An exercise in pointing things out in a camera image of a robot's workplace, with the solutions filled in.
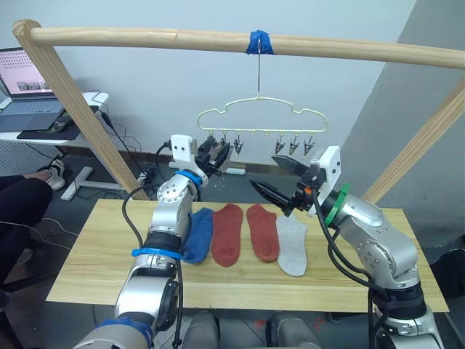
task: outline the wooden frame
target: wooden frame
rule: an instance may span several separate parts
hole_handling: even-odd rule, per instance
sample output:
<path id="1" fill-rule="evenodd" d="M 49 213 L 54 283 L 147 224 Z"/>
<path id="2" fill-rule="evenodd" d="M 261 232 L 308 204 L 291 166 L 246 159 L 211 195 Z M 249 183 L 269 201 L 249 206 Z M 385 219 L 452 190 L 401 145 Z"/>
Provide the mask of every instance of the wooden frame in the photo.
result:
<path id="1" fill-rule="evenodd" d="M 152 28 L 42 28 L 34 20 L 19 20 L 13 33 L 48 85 L 70 113 L 97 155 L 129 192 L 139 187 L 119 152 L 84 101 L 53 46 L 155 47 L 244 53 L 248 33 L 179 31 Z M 271 36 L 277 55 L 332 57 L 353 60 L 433 65 L 465 69 L 465 51 L 377 41 Z M 465 78 L 444 100 L 399 156 L 367 190 L 376 203 L 442 137 L 465 109 Z M 139 192 L 134 198 L 147 199 Z"/>

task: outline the laptop keyboard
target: laptop keyboard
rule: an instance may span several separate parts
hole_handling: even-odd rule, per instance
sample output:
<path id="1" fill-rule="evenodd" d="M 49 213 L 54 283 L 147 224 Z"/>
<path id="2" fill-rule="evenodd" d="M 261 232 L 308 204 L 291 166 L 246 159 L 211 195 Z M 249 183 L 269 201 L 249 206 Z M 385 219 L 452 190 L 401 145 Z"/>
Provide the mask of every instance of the laptop keyboard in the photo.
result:
<path id="1" fill-rule="evenodd" d="M 24 102 L 14 101 L 2 112 L 3 115 L 20 114 L 49 114 L 60 113 L 63 106 L 59 100 L 28 100 Z"/>

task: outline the black pants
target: black pants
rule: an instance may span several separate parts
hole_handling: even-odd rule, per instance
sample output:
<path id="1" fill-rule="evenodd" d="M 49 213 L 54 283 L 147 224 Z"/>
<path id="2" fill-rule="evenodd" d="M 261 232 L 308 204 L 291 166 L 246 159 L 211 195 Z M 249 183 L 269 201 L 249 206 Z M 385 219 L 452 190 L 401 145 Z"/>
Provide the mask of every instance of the black pants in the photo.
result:
<path id="1" fill-rule="evenodd" d="M 44 216 L 52 188 L 36 178 L 0 177 L 0 220 L 34 226 Z M 0 287 L 29 241 L 27 228 L 0 223 Z"/>

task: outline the laptop screen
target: laptop screen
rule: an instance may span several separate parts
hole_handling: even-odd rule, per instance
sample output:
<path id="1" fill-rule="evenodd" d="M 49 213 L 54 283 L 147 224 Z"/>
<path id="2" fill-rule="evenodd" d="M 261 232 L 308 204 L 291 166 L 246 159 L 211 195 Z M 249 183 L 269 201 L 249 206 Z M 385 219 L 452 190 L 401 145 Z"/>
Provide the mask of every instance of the laptop screen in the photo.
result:
<path id="1" fill-rule="evenodd" d="M 53 95 L 22 48 L 0 49 L 0 79 L 11 97 Z"/>

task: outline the computer mouse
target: computer mouse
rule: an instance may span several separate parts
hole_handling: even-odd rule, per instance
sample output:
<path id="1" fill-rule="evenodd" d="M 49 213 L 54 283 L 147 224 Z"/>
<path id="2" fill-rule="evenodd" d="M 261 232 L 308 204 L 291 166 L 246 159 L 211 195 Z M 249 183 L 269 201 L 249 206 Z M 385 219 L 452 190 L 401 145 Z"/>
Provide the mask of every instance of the computer mouse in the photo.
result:
<path id="1" fill-rule="evenodd" d="M 62 132 L 74 125 L 74 121 L 69 115 L 63 115 L 55 119 L 53 122 L 53 130 Z"/>

